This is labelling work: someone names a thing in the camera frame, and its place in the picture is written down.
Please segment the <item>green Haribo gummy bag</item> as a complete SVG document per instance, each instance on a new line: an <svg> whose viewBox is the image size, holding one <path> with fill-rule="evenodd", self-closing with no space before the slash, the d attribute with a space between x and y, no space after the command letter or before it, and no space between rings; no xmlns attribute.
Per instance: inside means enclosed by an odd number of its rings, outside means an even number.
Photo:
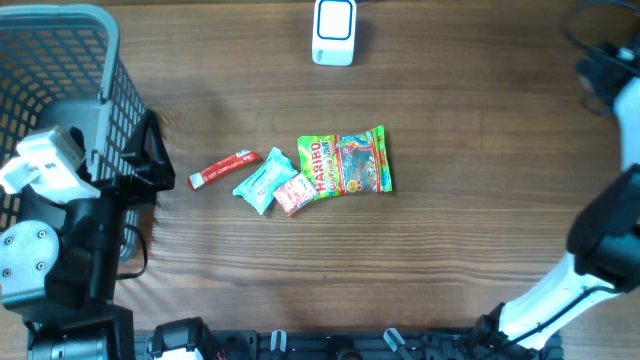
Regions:
<svg viewBox="0 0 640 360"><path fill-rule="evenodd" d="M297 139L302 174L317 200L356 193L392 192L385 128L352 135L305 135Z"/></svg>

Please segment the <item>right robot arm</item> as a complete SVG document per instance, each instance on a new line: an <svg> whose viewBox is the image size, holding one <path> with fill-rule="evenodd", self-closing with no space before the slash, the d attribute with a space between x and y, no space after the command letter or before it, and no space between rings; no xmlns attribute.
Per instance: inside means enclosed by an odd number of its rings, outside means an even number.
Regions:
<svg viewBox="0 0 640 360"><path fill-rule="evenodd" d="M562 327L639 285L639 42L591 45L575 36L571 22L597 5L579 2L559 31L583 50L577 73L617 120L622 173L575 218L557 265L478 319L466 337L468 359L558 359Z"/></svg>

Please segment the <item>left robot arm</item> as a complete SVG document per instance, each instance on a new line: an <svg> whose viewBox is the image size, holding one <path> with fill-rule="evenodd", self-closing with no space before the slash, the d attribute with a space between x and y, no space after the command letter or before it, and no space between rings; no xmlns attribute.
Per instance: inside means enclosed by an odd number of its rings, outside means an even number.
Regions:
<svg viewBox="0 0 640 360"><path fill-rule="evenodd" d="M136 356L133 313L113 298L117 281L132 277L118 271L126 211L175 185L154 112L144 113L122 158L133 174L99 180L97 197L63 204L61 228L27 220L1 235L2 304L22 316L30 359Z"/></svg>

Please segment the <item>teal tissue packet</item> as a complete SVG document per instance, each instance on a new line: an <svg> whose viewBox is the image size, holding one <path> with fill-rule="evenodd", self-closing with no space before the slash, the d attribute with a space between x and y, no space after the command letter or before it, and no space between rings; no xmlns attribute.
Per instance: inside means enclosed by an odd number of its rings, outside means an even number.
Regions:
<svg viewBox="0 0 640 360"><path fill-rule="evenodd" d="M274 200L274 192L298 174L291 160L273 147L264 163L233 191L263 215Z"/></svg>

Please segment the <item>small red candy packet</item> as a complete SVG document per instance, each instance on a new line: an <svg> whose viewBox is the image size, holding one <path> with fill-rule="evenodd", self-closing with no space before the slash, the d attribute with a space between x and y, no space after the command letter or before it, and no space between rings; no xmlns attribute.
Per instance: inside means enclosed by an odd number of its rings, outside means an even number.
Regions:
<svg viewBox="0 0 640 360"><path fill-rule="evenodd" d="M314 200L318 191L311 181L300 173L276 189L273 195L285 213L291 216Z"/></svg>

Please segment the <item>red stick snack packet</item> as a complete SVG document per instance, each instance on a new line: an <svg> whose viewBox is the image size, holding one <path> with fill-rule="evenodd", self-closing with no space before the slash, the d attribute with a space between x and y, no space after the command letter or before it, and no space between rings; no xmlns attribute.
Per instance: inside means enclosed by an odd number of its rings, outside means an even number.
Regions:
<svg viewBox="0 0 640 360"><path fill-rule="evenodd" d="M254 151L241 150L213 165L188 177L188 184L193 191L217 181L236 170L262 161L262 157Z"/></svg>

